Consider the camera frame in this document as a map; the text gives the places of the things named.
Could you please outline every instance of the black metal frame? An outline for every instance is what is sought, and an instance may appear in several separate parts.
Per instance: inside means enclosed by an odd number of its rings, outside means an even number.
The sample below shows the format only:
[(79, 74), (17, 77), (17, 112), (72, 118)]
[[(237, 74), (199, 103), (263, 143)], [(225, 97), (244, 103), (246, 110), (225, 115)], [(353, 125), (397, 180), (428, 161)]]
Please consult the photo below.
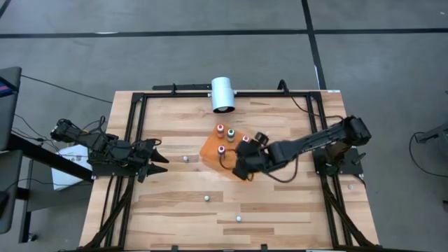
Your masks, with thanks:
[[(164, 92), (164, 93), (134, 93), (132, 95), (132, 102), (129, 109), (129, 118), (127, 121), (126, 126), (126, 133), (125, 133), (125, 140), (129, 141), (131, 132), (132, 132), (132, 124), (134, 122), (134, 115), (136, 113), (137, 103), (141, 102), (141, 108), (139, 112), (139, 119), (136, 129), (136, 138), (135, 141), (141, 140), (141, 135), (143, 132), (144, 127), (144, 117), (146, 112), (146, 105), (148, 103), (149, 98), (184, 98), (184, 97), (198, 97), (198, 98), (207, 98), (208, 92), (177, 92), (177, 87), (175, 85), (172, 85), (171, 92)], [(317, 103), (318, 113), (320, 116), (321, 126), (323, 129), (328, 128), (326, 118), (325, 118), (325, 111), (323, 107), (322, 102), (322, 96), (320, 92), (290, 92), (288, 88), (286, 87), (286, 84), (284, 81), (281, 81), (278, 88), (278, 90), (282, 91), (272, 91), (272, 92), (237, 92), (235, 97), (304, 97), (307, 103), (307, 110), (310, 112), (309, 114), (309, 121), (311, 125), (311, 132), (315, 133), (318, 131), (315, 115), (312, 115), (314, 113), (313, 108), (313, 100)], [(332, 176), (332, 182), (335, 189), (335, 196), (330, 190), (328, 178), (324, 173), (319, 174), (321, 179), (321, 187), (324, 194), (324, 203), (325, 203), (325, 211), (327, 213), (328, 217), (328, 226), (330, 230), (330, 236), (331, 236), (331, 242), (333, 249), (343, 249), (345, 251), (402, 251), (402, 250), (395, 250), (395, 249), (389, 249), (389, 248), (382, 248), (380, 246), (375, 246), (372, 243), (370, 243), (362, 233), (356, 228), (356, 226), (353, 224), (353, 222), (350, 220), (350, 217), (347, 216), (344, 208), (344, 199), (342, 196), (342, 190), (340, 185), (339, 176), (336, 174)], [(128, 180), (129, 183), (134, 183), (134, 177), (130, 177)], [(113, 195), (113, 204), (112, 209), (117, 206), (118, 199), (120, 197), (120, 193), (123, 186), (123, 177), (118, 177), (118, 180), (115, 185), (114, 195)], [(130, 204), (131, 200), (129, 200), (123, 209), (123, 216), (122, 216), (122, 223), (120, 227), (120, 236), (118, 239), (118, 247), (124, 248), (125, 246), (125, 239), (126, 239), (126, 231), (127, 231), (127, 224), (129, 221), (129, 213), (130, 213)], [(345, 245), (339, 244), (339, 239), (337, 237), (337, 229), (335, 224), (335, 218), (333, 214), (333, 208), (336, 210), (336, 212), (340, 215), (342, 220), (342, 228), (344, 233), (344, 239), (345, 239)], [(112, 240), (112, 233), (113, 233), (113, 227), (108, 231), (107, 237), (106, 237), (106, 243), (104, 244), (105, 247), (111, 246), (111, 240)], [(351, 236), (356, 238), (357, 242), (361, 246), (353, 246), (353, 242), (351, 240)]]

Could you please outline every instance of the small bottle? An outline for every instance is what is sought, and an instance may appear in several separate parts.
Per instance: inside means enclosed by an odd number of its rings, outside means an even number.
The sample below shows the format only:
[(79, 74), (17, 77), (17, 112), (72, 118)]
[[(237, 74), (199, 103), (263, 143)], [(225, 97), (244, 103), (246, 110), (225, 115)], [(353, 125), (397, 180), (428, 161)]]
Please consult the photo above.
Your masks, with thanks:
[(224, 137), (224, 125), (216, 126), (216, 131), (218, 132), (218, 137), (219, 138), (223, 138)]
[(235, 139), (235, 131), (233, 129), (229, 129), (227, 131), (227, 141), (233, 142), (234, 139)]
[(219, 146), (218, 147), (218, 157), (223, 157), (225, 155), (225, 147)]

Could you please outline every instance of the wooden table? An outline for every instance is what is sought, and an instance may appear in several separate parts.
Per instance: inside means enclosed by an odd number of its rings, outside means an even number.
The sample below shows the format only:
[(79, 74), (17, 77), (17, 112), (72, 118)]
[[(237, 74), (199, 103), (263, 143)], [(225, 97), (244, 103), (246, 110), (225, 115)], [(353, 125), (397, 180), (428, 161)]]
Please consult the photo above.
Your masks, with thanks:
[[(116, 92), (113, 100), (107, 132), (121, 139), (131, 96), (132, 92)], [(340, 93), (322, 91), (322, 98), (327, 116), (345, 116)], [(295, 100), (306, 108), (305, 99)], [(169, 171), (135, 183), (126, 249), (170, 249), (172, 245), (180, 249), (260, 249), (261, 244), (267, 244), (269, 249), (332, 248), (320, 179), (314, 173), (311, 153), (300, 156), (298, 175), (287, 184), (264, 174), (255, 175), (253, 182), (243, 182), (224, 169), (216, 171), (202, 164), (199, 151), (218, 123), (249, 136), (264, 132), (270, 141), (311, 134), (308, 114), (301, 112), (291, 98), (235, 98), (235, 103), (236, 111), (217, 115), (211, 112), (210, 98), (148, 100), (142, 139), (162, 140), (157, 149), (170, 160), (162, 165)], [(182, 161), (184, 155), (189, 157), (189, 163)], [(292, 162), (274, 175), (287, 179), (293, 170)], [(346, 212), (363, 234), (377, 243), (363, 184), (354, 176), (339, 178)], [(108, 182), (109, 178), (94, 182), (80, 245), (89, 242), (99, 229)], [(206, 195), (210, 196), (209, 202), (204, 201)], [(336, 213), (335, 220), (343, 244)], [(116, 224), (113, 244), (118, 241), (120, 225)]]

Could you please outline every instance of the orange plate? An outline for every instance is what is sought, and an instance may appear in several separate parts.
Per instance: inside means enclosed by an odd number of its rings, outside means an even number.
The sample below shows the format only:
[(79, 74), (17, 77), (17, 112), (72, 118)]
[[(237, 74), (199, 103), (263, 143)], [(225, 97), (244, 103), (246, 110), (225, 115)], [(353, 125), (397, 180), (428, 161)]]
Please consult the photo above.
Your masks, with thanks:
[(216, 129), (217, 126), (218, 125), (214, 127), (213, 133), (209, 136), (199, 154), (201, 155), (202, 160), (205, 161), (204, 163), (210, 168), (216, 170), (224, 169), (219, 163), (218, 156), (218, 147), (224, 146), (225, 157), (223, 158), (223, 165), (228, 168), (234, 168), (237, 157), (235, 155), (235, 152), (230, 151), (229, 149), (235, 149), (238, 146), (238, 143), (242, 141), (245, 134), (233, 129), (235, 131), (234, 140), (233, 142), (229, 142), (227, 141), (227, 131), (230, 129), (230, 127), (224, 125), (224, 137), (219, 138), (218, 130)]

